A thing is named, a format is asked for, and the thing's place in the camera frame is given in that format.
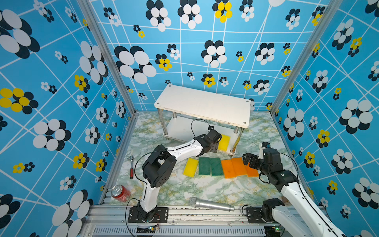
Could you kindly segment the yellow sponge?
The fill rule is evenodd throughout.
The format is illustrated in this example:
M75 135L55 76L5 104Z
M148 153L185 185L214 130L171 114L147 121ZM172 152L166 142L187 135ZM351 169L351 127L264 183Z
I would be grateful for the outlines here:
M194 178L196 170L197 170L197 166L198 166L198 160L188 158L185 169L183 171L183 175Z
M218 150L222 151L222 152L227 152L228 147L229 147L229 143L230 143L230 139L231 138L229 136L222 135L222 139L220 140L219 145L218 145Z

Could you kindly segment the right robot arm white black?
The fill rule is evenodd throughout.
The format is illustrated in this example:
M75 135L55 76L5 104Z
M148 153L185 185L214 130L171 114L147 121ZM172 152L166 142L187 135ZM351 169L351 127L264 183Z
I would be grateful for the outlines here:
M244 165L256 169L296 209L302 220L294 217L284 202L272 198L263 202L261 217L266 222L277 222L293 237L344 237L339 229L312 201L293 172L285 170L281 153L276 149L262 148L259 155L242 155Z

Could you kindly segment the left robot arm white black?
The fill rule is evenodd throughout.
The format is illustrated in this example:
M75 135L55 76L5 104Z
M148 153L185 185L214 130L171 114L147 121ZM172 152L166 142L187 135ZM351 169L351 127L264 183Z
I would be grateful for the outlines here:
M177 162L191 157L200 157L208 152L217 152L222 135L212 129L208 134L194 137L176 147L157 146L142 165L144 191L137 204L138 213L145 221L150 221L157 212L157 200L161 186L171 176Z

